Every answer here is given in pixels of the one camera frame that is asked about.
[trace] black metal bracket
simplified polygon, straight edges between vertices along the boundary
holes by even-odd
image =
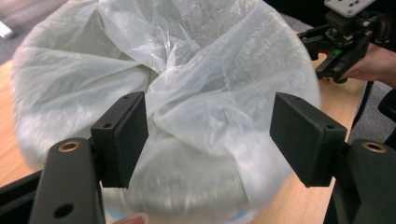
[[[99,182],[128,188],[149,136],[144,93],[121,97],[91,133],[55,144],[41,174],[1,188],[0,223],[105,223]]]
[[[336,178],[332,198],[339,223],[393,223],[396,151],[369,140],[349,145],[346,134],[307,101],[276,94],[270,135],[300,180],[309,188]]]

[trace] gray carpet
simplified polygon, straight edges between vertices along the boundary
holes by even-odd
[[[65,0],[36,1],[36,3],[29,8],[25,8],[13,15],[0,18],[2,22],[11,26],[18,34],[15,38],[9,40],[0,37],[0,64],[10,60],[15,49],[21,44],[32,28],[46,19],[48,15],[64,2]],[[294,18],[284,16],[284,19],[290,27],[296,31],[302,32],[310,28],[310,26]],[[369,104],[360,122],[352,130],[349,142],[359,138],[383,142],[393,131],[396,127],[395,123],[380,114],[377,110],[380,100],[388,91],[390,91],[390,87],[382,83],[375,83]]]
[[[0,6],[2,7],[0,21],[16,33],[11,39],[0,37],[0,64],[10,60],[32,28],[46,19],[66,0],[13,0],[12,2],[12,5]]]

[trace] wooden table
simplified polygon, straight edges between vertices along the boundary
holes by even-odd
[[[24,163],[14,134],[10,68],[11,62],[0,66],[0,187],[33,172]],[[321,80],[319,84],[322,111],[349,129],[364,83],[349,80],[337,85]],[[291,175],[252,223],[323,223],[331,193],[332,188],[306,189],[296,175]]]

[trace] transparent plastic bag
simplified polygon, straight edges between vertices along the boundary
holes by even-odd
[[[267,205],[290,168],[269,136],[276,91],[318,105],[300,40],[259,0],[69,1],[13,66],[16,132],[36,169],[123,94],[146,91],[149,138],[107,211],[224,223]]]

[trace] human hand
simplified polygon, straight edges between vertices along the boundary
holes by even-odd
[[[381,81],[396,88],[396,53],[370,44],[366,56],[342,76],[367,81]]]

